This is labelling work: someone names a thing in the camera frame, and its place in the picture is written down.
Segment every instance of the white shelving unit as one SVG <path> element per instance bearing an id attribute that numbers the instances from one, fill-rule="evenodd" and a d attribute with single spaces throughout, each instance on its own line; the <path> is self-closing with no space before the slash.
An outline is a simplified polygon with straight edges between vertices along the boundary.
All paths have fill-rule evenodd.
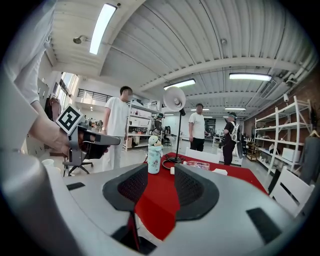
<path id="1" fill-rule="evenodd" d="M 130 116 L 128 118 L 128 123 L 127 123 L 127 134 L 128 134 L 128 138 L 129 137 L 150 137 L 151 135 L 149 135 L 149 131 L 150 131 L 150 127 L 151 127 L 151 120 L 153 119 L 152 115 L 156 115 L 156 114 L 160 114 L 162 112 L 157 111 L 155 109 L 152 108 L 147 108 L 141 105 L 135 105 L 132 102 L 128 103 L 129 105 L 129 111 L 130 111 Z M 132 119 L 141 119 L 141 120 L 149 120 L 148 125 L 132 125 L 129 124 Z M 136 128 L 148 128 L 146 134 L 138 134 L 138 133 L 129 133 L 129 127 L 136 127 Z M 139 139 L 139 144 L 136 145 L 134 148 L 140 148 L 140 147 L 146 147 L 148 146 L 148 140 L 140 140 Z M 128 146 L 128 140 L 124 141 L 123 145 L 122 145 L 122 149 L 124 149 L 125 151 L 128 151 L 128 149 L 131 149 L 132 146 Z"/>
<path id="2" fill-rule="evenodd" d="M 296 96 L 294 96 L 293 99 L 294 99 L 294 102 L 292 104 L 290 104 L 282 109 L 278 109 L 276 107 L 274 113 L 269 114 L 269 115 L 267 115 L 263 118 L 260 118 L 260 119 L 255 119 L 254 142 L 255 143 L 257 143 L 258 141 L 262 142 L 262 147 L 259 147 L 258 149 L 262 153 L 271 156 L 270 164 L 267 164 L 266 162 L 260 160 L 259 157 L 257 158 L 257 160 L 267 168 L 267 170 L 268 170 L 267 177 L 270 174 L 270 172 L 274 173 L 276 171 L 276 168 L 274 168 L 275 159 L 280 160 L 280 161 L 284 162 L 285 164 L 289 165 L 288 170 L 292 170 L 293 172 L 295 170 L 295 166 L 299 164 L 298 162 L 289 161 L 289 160 L 283 158 L 281 155 L 276 154 L 276 148 L 278 146 L 278 143 L 286 144 L 287 147 L 289 145 L 295 146 L 293 159 L 296 159 L 299 146 L 304 145 L 303 143 L 299 142 L 300 141 L 300 129 L 306 128 L 311 133 L 312 126 L 310 123 L 306 122 L 305 118 L 302 115 L 302 111 L 304 111 L 304 110 L 308 110 L 309 115 L 310 115 L 310 111 L 311 111 L 310 101 L 309 100 L 308 101 L 297 100 Z M 291 122 L 291 118 L 292 118 L 293 114 L 295 114 L 295 116 L 296 116 L 295 122 Z M 285 124 L 279 124 L 279 120 L 283 119 L 283 118 L 287 118 Z M 257 122 L 268 123 L 271 121 L 275 121 L 275 126 L 257 128 Z M 295 137 L 295 141 L 290 141 L 291 140 L 291 130 L 293 130 L 293 129 L 296 130 L 296 137 Z M 282 130 L 285 130 L 287 132 L 285 135 L 286 140 L 282 140 L 281 138 L 279 138 L 279 132 Z M 261 137 L 258 138 L 257 132 L 259 132 L 259 131 L 275 131 L 275 138 L 274 139 L 261 138 Z M 269 150 L 263 148 L 265 141 L 272 142 L 274 144 L 273 153 L 270 153 Z"/>

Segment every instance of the railing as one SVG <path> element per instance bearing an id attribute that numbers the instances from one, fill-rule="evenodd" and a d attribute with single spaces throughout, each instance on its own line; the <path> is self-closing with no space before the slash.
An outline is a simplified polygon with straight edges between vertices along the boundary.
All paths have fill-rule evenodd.
<path id="1" fill-rule="evenodd" d="M 94 92 L 91 90 L 79 89 L 78 97 L 100 101 L 100 102 L 107 102 L 112 96 Z"/>

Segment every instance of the backpack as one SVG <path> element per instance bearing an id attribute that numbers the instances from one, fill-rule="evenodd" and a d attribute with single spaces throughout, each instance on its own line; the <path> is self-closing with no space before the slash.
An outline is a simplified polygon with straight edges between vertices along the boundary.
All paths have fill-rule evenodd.
<path id="1" fill-rule="evenodd" d="M 238 123 L 235 123 L 233 121 L 230 122 L 233 125 L 232 133 L 230 134 L 231 140 L 235 143 L 241 142 L 242 132 L 241 132 L 241 126 Z"/>

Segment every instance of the ceiling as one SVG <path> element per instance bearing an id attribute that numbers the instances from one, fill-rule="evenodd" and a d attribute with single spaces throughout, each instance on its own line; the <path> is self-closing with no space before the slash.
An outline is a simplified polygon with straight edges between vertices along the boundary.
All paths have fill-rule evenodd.
<path id="1" fill-rule="evenodd" d="M 182 88 L 187 110 L 202 103 L 220 117 L 225 107 L 246 107 L 239 113 L 246 118 L 289 90 L 288 78 L 299 83 L 318 62 L 298 22 L 271 0 L 108 0 L 121 5 L 94 55 L 90 38 L 105 2 L 58 1 L 55 70 L 155 99 L 165 85 L 193 78 L 195 85 Z M 88 41 L 74 44 L 80 35 Z M 269 74 L 273 83 L 229 80 L 232 72 Z"/>

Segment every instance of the brick wall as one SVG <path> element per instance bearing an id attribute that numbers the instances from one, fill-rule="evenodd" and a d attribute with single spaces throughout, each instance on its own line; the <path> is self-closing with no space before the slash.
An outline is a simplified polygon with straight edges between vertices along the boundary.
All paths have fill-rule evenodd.
<path id="1" fill-rule="evenodd" d="M 314 107 L 315 110 L 317 110 L 317 116 L 320 117 L 320 65 L 317 65 L 315 69 L 294 89 L 291 91 L 291 93 L 288 95 L 289 102 L 288 104 L 291 104 L 294 102 L 294 96 L 297 97 L 300 101 L 307 101 L 308 99 L 311 101 L 311 106 Z M 286 103 L 284 102 L 283 98 L 275 102 L 273 105 L 262 111 L 261 113 L 258 113 L 256 116 L 244 121 L 244 131 L 249 136 L 251 135 L 251 129 L 255 126 L 256 118 L 260 119 L 263 118 L 275 111 L 275 107 L 278 107 L 278 109 L 282 109 L 286 107 Z M 303 111 L 302 113 L 303 117 L 307 122 L 310 121 L 309 113 L 308 111 Z M 279 119 L 279 124 L 283 124 L 287 119 L 281 118 Z M 291 121 L 295 122 L 296 120 L 296 114 L 291 115 Z M 272 126 L 275 125 L 275 122 L 268 122 L 266 123 L 266 126 Z M 279 133 L 279 137 L 284 136 L 286 131 L 281 131 Z M 275 137 L 275 131 L 268 131 L 265 133 L 268 134 L 271 138 Z M 290 140 L 292 142 L 296 141 L 296 135 L 297 130 L 292 129 L 291 130 L 291 136 Z M 305 141 L 305 138 L 309 136 L 309 132 L 306 128 L 300 129 L 300 142 L 303 143 Z M 264 142 L 264 147 L 266 148 L 268 146 L 267 141 Z M 278 149 L 282 149 L 282 146 L 285 146 L 284 144 L 278 144 Z"/>

